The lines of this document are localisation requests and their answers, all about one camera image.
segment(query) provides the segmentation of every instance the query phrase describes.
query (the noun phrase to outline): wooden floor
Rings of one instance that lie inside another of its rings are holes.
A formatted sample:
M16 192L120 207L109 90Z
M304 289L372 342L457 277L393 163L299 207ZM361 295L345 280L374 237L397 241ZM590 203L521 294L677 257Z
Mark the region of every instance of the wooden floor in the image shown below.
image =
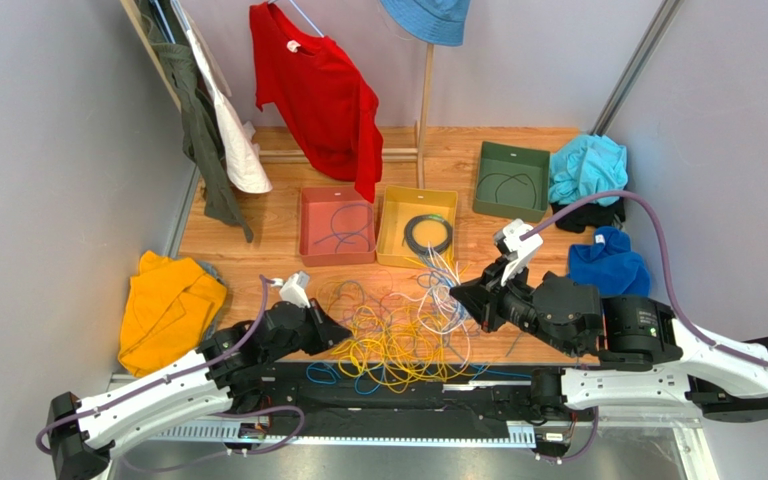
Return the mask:
M382 129L385 146L409 146L412 129ZM491 239L508 220L479 215L472 211L477 159L483 140L535 149L556 151L578 134L569 128L430 128L426 143L426 188L458 192L455 225L455 252L462 266L469 265L464 279L475 278L491 263L498 251ZM282 131L263 129L255 141L262 148L297 148ZM237 193L242 213L254 230L255 241L245 242L241 229L228 227L203 215L203 192L199 190L183 235L180 255L205 260L218 269L230 286L230 308L222 326L252 319L260 303L257 275L286 278L305 269L311 276L308 294L313 296L325 282L357 280L370 292L383 296L395 289L406 294L421 294L415 278L422 270L385 267L378 264L304 268L298 255L298 201L304 186L338 184L309 165L266 165L274 190L265 195ZM386 185L416 186L413 163L385 163L383 180L378 184L376 211ZM564 274L567 252L573 243L591 243L591 232L572 234L550 227L541 234L544 245L530 264L531 285L540 282L548 270ZM494 334L481 334L472 340L475 363L570 363L572 360L529 335L522 335L509 350L519 330L506 325ZM453 335L453 346L464 351L463 336ZM291 358L307 358L303 354Z

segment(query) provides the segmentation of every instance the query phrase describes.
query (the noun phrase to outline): red box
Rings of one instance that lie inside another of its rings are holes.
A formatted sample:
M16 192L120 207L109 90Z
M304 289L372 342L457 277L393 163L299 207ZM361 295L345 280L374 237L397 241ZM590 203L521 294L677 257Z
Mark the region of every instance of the red box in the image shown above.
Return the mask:
M307 267L375 262L375 212L354 187L301 189L301 262Z

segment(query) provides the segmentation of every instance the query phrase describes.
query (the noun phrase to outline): red shirt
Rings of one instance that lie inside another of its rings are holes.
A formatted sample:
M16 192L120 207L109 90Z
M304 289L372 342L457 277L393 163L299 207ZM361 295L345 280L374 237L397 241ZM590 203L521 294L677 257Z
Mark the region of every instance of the red shirt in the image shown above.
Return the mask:
M384 140L375 126L378 97L348 55L328 37L299 30L274 4L252 5L257 108L277 106L310 164L375 201ZM297 42L295 52L290 42Z

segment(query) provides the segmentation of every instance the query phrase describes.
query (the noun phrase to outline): hat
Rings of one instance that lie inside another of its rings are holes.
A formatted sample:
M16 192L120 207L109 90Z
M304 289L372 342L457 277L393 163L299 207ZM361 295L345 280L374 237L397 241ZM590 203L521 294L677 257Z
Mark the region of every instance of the hat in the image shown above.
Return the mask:
M470 0L381 0L402 28L428 43L457 47L464 43Z

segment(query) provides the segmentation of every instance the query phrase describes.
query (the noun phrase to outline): wooden clothing rack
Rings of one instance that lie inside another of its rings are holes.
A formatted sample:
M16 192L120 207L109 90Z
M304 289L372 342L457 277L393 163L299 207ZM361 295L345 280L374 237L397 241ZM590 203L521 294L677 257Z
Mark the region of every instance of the wooden clothing rack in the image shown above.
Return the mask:
M162 72L162 66L159 64L159 58L150 46L150 42L147 40L147 34L141 27L141 13L135 4L135 0L121 0L121 5L127 12L130 22L133 25L136 33L141 39L147 54L153 61L156 71L159 72L159 76L165 83L165 88L168 89L168 93L171 95L171 99L174 104L177 105L177 109L180 108L180 99L177 98L177 94L174 92L174 88L165 78L165 74ZM428 121L428 105L431 100L431 72L434 62L434 44L429 43L426 47L425 53L425 78L422 86L422 106L420 108L419 121L414 125L416 146L407 148L385 148L382 151L382 157L385 163L414 163L417 164L417 187L425 188L425 167L423 164L423 150L426 140L426 124ZM262 164L269 163L308 163L304 152L301 150L260 150L260 162Z

